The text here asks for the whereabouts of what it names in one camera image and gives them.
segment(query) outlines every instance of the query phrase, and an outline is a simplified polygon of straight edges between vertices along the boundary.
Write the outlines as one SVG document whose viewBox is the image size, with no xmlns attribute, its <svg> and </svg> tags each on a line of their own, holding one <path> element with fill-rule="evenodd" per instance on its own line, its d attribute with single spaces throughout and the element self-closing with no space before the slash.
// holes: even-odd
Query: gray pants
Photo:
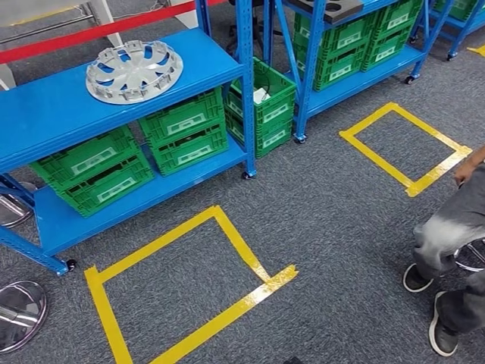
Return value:
<svg viewBox="0 0 485 364">
<path fill-rule="evenodd" d="M 485 165 L 414 234 L 414 258 L 422 277 L 438 278 L 456 268 L 455 251 L 485 237 Z M 470 275 L 466 284 L 438 299 L 444 325 L 460 333 L 485 327 L 485 270 Z"/>
</svg>

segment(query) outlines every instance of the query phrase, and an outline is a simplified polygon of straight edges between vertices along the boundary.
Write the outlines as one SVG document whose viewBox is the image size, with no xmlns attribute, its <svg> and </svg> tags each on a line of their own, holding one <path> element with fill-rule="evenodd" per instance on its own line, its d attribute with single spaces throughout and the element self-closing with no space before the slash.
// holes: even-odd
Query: chrome stool base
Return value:
<svg viewBox="0 0 485 364">
<path fill-rule="evenodd" d="M 455 256 L 455 260 L 456 262 L 456 265 L 458 265 L 460 268 L 465 269 L 465 271 L 473 271 L 473 272 L 477 272 L 477 271 L 483 271 L 485 269 L 485 256 L 483 256 L 478 249 L 476 247 L 473 246 L 473 243 L 474 242 L 480 242 L 481 246 L 485 246 L 485 240 L 480 239 L 480 240 L 475 240 L 472 241 L 471 243 L 468 243 L 465 246 L 464 246 L 462 249 L 458 249 L 453 254 Z M 459 262 L 458 257 L 460 255 L 460 252 L 464 249 L 464 248 L 468 248 L 470 252 L 471 252 L 474 256 L 478 259 L 478 261 L 481 264 L 480 266 L 478 267 L 471 267 L 470 265 L 465 264 L 464 262 Z"/>
<path fill-rule="evenodd" d="M 26 189 L 34 192 L 37 187 L 29 182 L 20 182 Z M 13 228 L 23 223 L 34 212 L 29 206 L 20 201 L 14 195 L 0 195 L 0 225 L 5 228 Z"/>
<path fill-rule="evenodd" d="M 0 290 L 0 354 L 23 347 L 44 323 L 47 299 L 42 287 L 30 281 Z"/>
</svg>

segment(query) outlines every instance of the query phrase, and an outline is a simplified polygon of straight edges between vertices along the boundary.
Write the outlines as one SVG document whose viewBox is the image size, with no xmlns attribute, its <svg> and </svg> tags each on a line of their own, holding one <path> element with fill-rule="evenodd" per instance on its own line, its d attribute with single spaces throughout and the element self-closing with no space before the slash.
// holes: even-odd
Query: black chair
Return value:
<svg viewBox="0 0 485 364">
<path fill-rule="evenodd" d="M 229 3 L 235 6 L 235 1 L 236 0 L 229 0 Z M 257 18 L 257 16 L 254 13 L 254 8 L 258 7 L 258 6 L 262 6 L 264 5 L 264 0 L 253 0 L 252 1 L 252 7 L 253 7 L 253 39 L 256 40 L 258 44 L 258 46 L 261 49 L 261 52 L 262 52 L 263 48 L 263 43 L 262 43 L 262 38 L 261 38 L 261 32 L 263 31 L 263 25 L 260 24 Z M 231 25 L 229 28 L 229 36 L 230 37 L 234 37 L 226 47 L 226 51 L 229 54 L 232 54 L 233 51 L 235 51 L 236 48 L 238 48 L 238 35 L 236 30 L 236 25 Z M 281 33 L 279 30 L 273 30 L 273 34 L 276 36 L 282 36 L 283 33 Z"/>
</svg>

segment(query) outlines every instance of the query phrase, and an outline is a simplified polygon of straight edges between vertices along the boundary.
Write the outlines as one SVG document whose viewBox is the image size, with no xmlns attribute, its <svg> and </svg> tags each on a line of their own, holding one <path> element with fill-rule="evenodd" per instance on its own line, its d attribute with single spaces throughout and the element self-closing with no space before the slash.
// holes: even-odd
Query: red barrier rope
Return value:
<svg viewBox="0 0 485 364">
<path fill-rule="evenodd" d="M 208 3 L 209 5 L 216 5 L 225 1 L 226 0 L 208 0 Z M 167 19 L 168 17 L 174 17 L 178 14 L 183 14 L 194 9 L 195 9 L 195 2 L 186 2 L 184 4 L 170 6 L 169 8 L 161 8 L 149 13 L 128 17 L 127 19 L 118 20 L 114 23 L 81 30 L 77 33 L 68 34 L 66 36 L 58 36 L 48 40 L 42 40 L 41 42 L 22 45 L 14 49 L 0 52 L 0 64 L 17 61 L 19 59 L 32 57 L 35 55 L 41 55 L 43 53 L 55 51 L 57 49 L 75 46 L 76 44 L 101 38 L 102 36 L 107 36 L 109 34 L 154 23 L 155 21 Z"/>
</svg>

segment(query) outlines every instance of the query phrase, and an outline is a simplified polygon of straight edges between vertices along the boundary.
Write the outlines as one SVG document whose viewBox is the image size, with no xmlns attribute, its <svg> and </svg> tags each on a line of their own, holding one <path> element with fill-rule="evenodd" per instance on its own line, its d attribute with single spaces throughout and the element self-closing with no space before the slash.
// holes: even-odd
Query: blue metal shelf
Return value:
<svg viewBox="0 0 485 364">
<path fill-rule="evenodd" d="M 246 153 L 231 136 L 229 142 L 226 152 L 170 176 L 155 173 L 155 179 L 89 218 L 79 215 L 51 187 L 38 190 L 34 197 L 41 247 L 45 254 L 53 256 L 246 159 Z"/>
<path fill-rule="evenodd" d="M 306 139 L 306 135 L 305 134 L 306 122 L 312 116 L 324 111 L 327 108 L 330 108 L 330 106 L 343 101 L 350 96 L 355 95 L 356 93 L 388 78 L 392 74 L 402 71 L 403 69 L 412 64 L 415 64 L 415 66 L 410 75 L 406 79 L 406 82 L 410 83 L 413 80 L 419 78 L 422 63 L 438 36 L 439 31 L 443 27 L 447 15 L 448 15 L 453 5 L 453 0 L 446 0 L 443 13 L 440 14 L 439 17 L 434 21 L 434 26 L 430 29 L 430 8 L 432 6 L 434 1 L 422 0 L 422 9 L 418 17 L 419 20 L 418 20 L 414 26 L 414 28 L 417 28 L 419 21 L 422 20 L 424 22 L 425 42 L 422 49 L 414 49 L 409 45 L 406 45 L 398 55 L 390 58 L 382 64 L 379 64 L 367 72 L 358 72 L 351 76 L 345 77 L 339 82 L 326 87 L 322 91 L 316 92 L 312 89 L 313 75 L 315 75 L 315 72 L 317 55 L 323 32 L 330 27 L 345 23 L 358 17 L 362 17 L 373 11 L 376 11 L 385 6 L 391 5 L 396 2 L 396 0 L 362 0 L 364 7 L 361 11 L 351 17 L 344 19 L 338 24 L 333 25 L 327 24 L 323 20 L 323 13 L 326 6 L 326 0 L 315 0 L 314 9 L 311 14 L 297 8 L 294 4 L 290 4 L 290 1 L 291 0 L 266 1 L 269 2 L 269 4 L 272 1 L 275 1 L 275 3 L 275 10 L 278 16 L 280 24 L 281 24 L 281 32 L 283 33 L 283 38 L 290 61 L 290 76 L 296 84 L 296 100 L 299 108 L 298 114 L 295 115 L 296 131 L 294 137 L 301 143 Z M 295 60 L 295 54 L 293 49 L 291 36 L 287 28 L 287 22 L 286 21 L 286 15 L 284 9 L 284 5 L 290 6 L 291 9 L 297 11 L 305 17 L 309 17 L 311 20 L 311 26 L 309 29 L 310 37 L 308 39 L 306 59 L 305 61 L 305 71 L 303 80 L 300 80 L 299 77 L 293 76 L 298 75 L 299 73 Z M 266 29 L 264 30 L 265 50 L 263 53 L 265 54 L 265 61 L 269 63 L 271 63 L 272 47 L 271 38 L 272 31 L 269 28 L 272 27 L 272 23 L 271 22 L 272 16 L 272 7 L 266 5 L 264 12 L 264 23 Z"/>
<path fill-rule="evenodd" d="M 45 267 L 66 273 L 54 255 L 144 209 L 168 199 L 238 163 L 256 174 L 253 102 L 253 35 L 250 0 L 235 6 L 238 56 L 233 59 L 210 38 L 207 0 L 195 0 L 198 28 L 161 38 L 183 61 L 182 75 L 170 90 L 146 102 L 111 105 L 96 100 L 85 85 L 86 65 L 53 74 L 0 93 L 2 128 L 11 138 L 0 145 L 0 193 L 17 195 L 35 210 L 41 246 L 0 226 L 0 243 Z M 140 187 L 89 218 L 82 218 L 51 188 L 32 194 L 7 172 L 81 143 L 108 130 L 166 108 L 238 78 L 242 90 L 245 146 L 229 136 L 229 149 L 186 169 Z"/>
<path fill-rule="evenodd" d="M 310 91 L 308 110 L 307 114 L 311 118 L 318 113 L 348 99 L 376 83 L 385 80 L 389 76 L 399 72 L 410 64 L 423 59 L 426 55 L 409 45 L 406 45 L 398 55 L 379 64 L 366 72 L 358 72 L 321 91 Z M 294 79 L 293 74 L 288 77 Z"/>
<path fill-rule="evenodd" d="M 466 36 L 485 26 L 485 11 L 482 11 L 483 5 L 485 5 L 485 0 L 477 0 L 471 14 L 465 21 L 455 19 L 451 16 L 446 17 L 446 25 L 458 30 L 458 33 L 449 33 L 445 29 L 441 29 L 440 31 L 440 36 L 451 42 L 451 47 L 450 51 L 448 51 L 449 61 L 452 58 L 455 58 L 458 54 L 458 47 L 459 47 Z M 441 13 L 431 10 L 429 15 L 430 17 L 436 20 L 439 19 L 441 16 Z M 420 21 L 419 27 L 424 27 L 422 20 Z"/>
<path fill-rule="evenodd" d="M 22 136 L 2 141 L 0 173 L 213 89 L 244 70 L 199 28 L 161 41 L 182 57 L 183 72 L 169 91 L 147 102 L 111 105 L 94 99 L 86 90 L 85 64 L 0 93 L 2 119 L 8 121 L 8 134 Z"/>
<path fill-rule="evenodd" d="M 440 13 L 438 11 L 435 11 L 435 10 L 431 11 L 431 16 L 434 18 L 437 18 L 439 15 Z M 455 19 L 454 17 L 447 17 L 445 20 L 445 24 L 450 25 L 456 29 L 463 29 L 465 28 L 466 23 L 467 23 L 466 21 Z M 472 20 L 470 28 L 467 30 L 467 35 L 470 33 L 473 33 L 477 29 L 480 29 L 483 25 L 485 25 L 485 11 L 481 11 L 477 14 L 477 16 Z"/>
</svg>

